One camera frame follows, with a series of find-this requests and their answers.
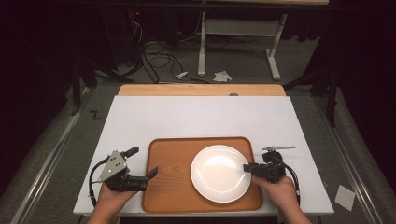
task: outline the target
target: wooden tray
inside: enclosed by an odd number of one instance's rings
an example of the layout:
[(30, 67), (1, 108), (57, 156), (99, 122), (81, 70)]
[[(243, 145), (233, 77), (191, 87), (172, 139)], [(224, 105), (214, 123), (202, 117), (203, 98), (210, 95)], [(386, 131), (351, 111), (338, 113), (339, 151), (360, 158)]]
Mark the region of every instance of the wooden tray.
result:
[(214, 203), (203, 197), (191, 181), (194, 157), (205, 147), (226, 145), (254, 162), (250, 142), (244, 137), (156, 139), (148, 149), (147, 171), (159, 173), (148, 182), (142, 207), (148, 213), (198, 213), (258, 210), (262, 206), (260, 188), (251, 184), (246, 194), (231, 203)]

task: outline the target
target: white plate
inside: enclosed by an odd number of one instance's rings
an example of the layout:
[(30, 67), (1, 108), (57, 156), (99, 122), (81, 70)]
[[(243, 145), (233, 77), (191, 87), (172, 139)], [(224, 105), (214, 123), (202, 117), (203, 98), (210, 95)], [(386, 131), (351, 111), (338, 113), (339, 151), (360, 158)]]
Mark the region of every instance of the white plate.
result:
[(233, 147), (214, 145), (202, 149), (191, 165), (192, 184), (210, 201), (230, 203), (242, 197), (250, 185), (247, 159)]

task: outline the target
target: dark background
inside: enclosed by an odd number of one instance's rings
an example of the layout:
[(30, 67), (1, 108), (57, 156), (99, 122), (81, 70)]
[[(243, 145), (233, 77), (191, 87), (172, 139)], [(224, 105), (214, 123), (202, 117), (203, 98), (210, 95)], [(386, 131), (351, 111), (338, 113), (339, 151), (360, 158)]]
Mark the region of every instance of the dark background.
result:
[[(336, 55), (338, 86), (350, 113), (378, 166), (396, 189), (394, 7), (390, 1), (331, 4), (362, 8), (359, 13), (317, 19), (313, 14), (291, 13), (282, 38), (297, 35), (304, 41), (321, 36), (306, 73), (333, 65)], [(178, 12), (166, 17), (160, 10), (148, 15), (150, 19), (144, 22), (151, 24), (151, 33), (174, 44), (177, 27), (191, 32), (189, 27), (195, 26), (197, 16)], [(153, 25), (157, 22), (161, 22), (159, 26)], [(72, 82), (76, 60), (94, 58), (112, 67), (114, 58), (108, 57), (112, 52), (100, 10), (58, 8), (50, 0), (0, 3), (0, 52), (0, 163), (2, 170), (7, 170), (2, 175), (3, 193), (37, 137), (64, 106), (64, 91)]]

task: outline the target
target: gray carpet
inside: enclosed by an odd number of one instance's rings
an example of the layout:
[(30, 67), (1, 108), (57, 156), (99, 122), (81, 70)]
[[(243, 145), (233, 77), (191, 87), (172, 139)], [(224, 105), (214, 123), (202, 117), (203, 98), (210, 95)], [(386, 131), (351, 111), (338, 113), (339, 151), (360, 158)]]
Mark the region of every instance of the gray carpet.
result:
[[(275, 83), (269, 74), (268, 64), (263, 57), (262, 45), (271, 43), (268, 39), (250, 42), (251, 37), (237, 39), (222, 49), (208, 49), (206, 61), (207, 82), (213, 81), (214, 73), (227, 71), (232, 77), (228, 83)], [(285, 40), (279, 44), (276, 52), (276, 61), (282, 80), (286, 84), (299, 77), (309, 61), (315, 48), (316, 41), (300, 43), (295, 39)], [(218, 41), (208, 43), (215, 47), (221, 45)], [(159, 46), (152, 46), (148, 51), (155, 52)], [(165, 52), (175, 55), (183, 65), (184, 71), (196, 76), (198, 61), (198, 47), (179, 45), (178, 48), (164, 46)], [(187, 78), (177, 80), (173, 75), (180, 72), (176, 65), (171, 64), (157, 68), (162, 82), (192, 82)], [(137, 83), (150, 83), (144, 69), (133, 75)], [(92, 154), (106, 121), (106, 115), (111, 106), (113, 97), (117, 94), (120, 83), (100, 80), (96, 89), (89, 90), (85, 105), (80, 109), (80, 117), (64, 143), (63, 154), (60, 156), (56, 168), (51, 174), (48, 185), (39, 197), (35, 209), (26, 223), (77, 223), (78, 216), (73, 214), (81, 184), (91, 162)], [(340, 185), (353, 190), (347, 169), (338, 152), (337, 141), (334, 140), (332, 129), (329, 129), (322, 111), (318, 107), (318, 98), (312, 98), (309, 87), (298, 87), (287, 94), (291, 97), (298, 119), (302, 125), (305, 138), (312, 151), (319, 173), (329, 194), (335, 213), (322, 216), (321, 223), (373, 223), (368, 220), (363, 203), (355, 199), (352, 212), (349, 212), (338, 203), (334, 202), (335, 194)], [(342, 94), (338, 95), (339, 104), (336, 107), (335, 129), (340, 133), (342, 141), (347, 146), (348, 153), (353, 158), (362, 182), (370, 193), (375, 207), (380, 210), (383, 223), (396, 223), (394, 192), (379, 172), (373, 158), (363, 144), (353, 119), (347, 112)], [(72, 102), (64, 108), (58, 117), (51, 123), (46, 131), (37, 140), (30, 154), (24, 160), (23, 166), (15, 176), (0, 203), (0, 223), (10, 223), (20, 207), (35, 177), (43, 166), (44, 161), (56, 147), (57, 140), (62, 136), (71, 119)], [(318, 217), (310, 217), (313, 223), (319, 223)]]

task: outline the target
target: white desk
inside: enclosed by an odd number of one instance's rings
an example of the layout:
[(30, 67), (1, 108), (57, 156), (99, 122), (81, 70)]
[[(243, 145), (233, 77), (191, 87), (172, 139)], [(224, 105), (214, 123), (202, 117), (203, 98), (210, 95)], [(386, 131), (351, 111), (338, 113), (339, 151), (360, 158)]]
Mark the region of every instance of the white desk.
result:
[[(262, 3), (281, 5), (328, 5), (329, 0), (203, 0), (206, 2), (239, 2), (239, 3)], [(265, 51), (271, 74), (274, 80), (280, 80), (280, 74), (275, 61), (275, 52), (280, 40), (280, 36), (285, 26), (287, 14), (282, 14), (279, 21), (239, 21), (239, 20), (218, 20), (206, 19), (206, 12), (202, 12), (201, 22), (201, 47), (199, 52), (198, 76), (205, 75), (206, 67), (206, 34), (212, 35), (253, 35), (270, 36), (274, 38), (271, 48)]]
[[(255, 162), (262, 162), (262, 147), (296, 146), (281, 151), (284, 162), (297, 173), (301, 207), (308, 215), (333, 213), (318, 169), (305, 141), (290, 98), (286, 96), (116, 96), (93, 155), (89, 171), (78, 195), (75, 214), (89, 215), (88, 195), (91, 168), (112, 150), (138, 146), (128, 159), (131, 175), (144, 175), (148, 148), (157, 138), (244, 136), (253, 148)], [(93, 177), (102, 172), (99, 168)], [(100, 185), (94, 185), (96, 197)], [(275, 206), (262, 193), (264, 204), (257, 211), (202, 214), (163, 214), (164, 216), (265, 216), (277, 214)], [(141, 206), (142, 193), (135, 195), (121, 210), (121, 216), (150, 216)]]

